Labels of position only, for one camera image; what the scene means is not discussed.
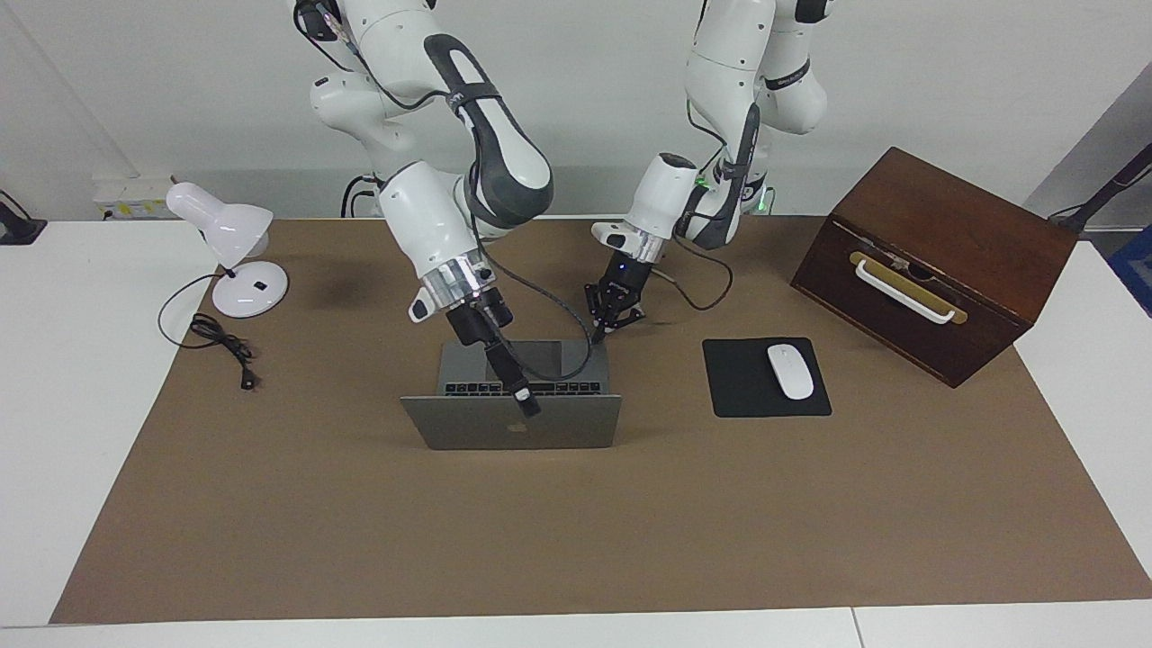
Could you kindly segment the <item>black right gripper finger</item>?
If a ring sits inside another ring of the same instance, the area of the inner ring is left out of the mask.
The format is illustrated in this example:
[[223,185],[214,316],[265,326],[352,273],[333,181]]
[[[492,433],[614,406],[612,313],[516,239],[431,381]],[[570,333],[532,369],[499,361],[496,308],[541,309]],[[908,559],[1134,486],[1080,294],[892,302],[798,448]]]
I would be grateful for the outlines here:
[[497,344],[497,376],[513,397],[520,410],[541,410],[531,392],[522,366],[506,342]]
[[487,347],[487,364],[497,374],[507,393],[513,397],[524,419],[532,419],[535,394],[531,393],[529,380],[509,347]]

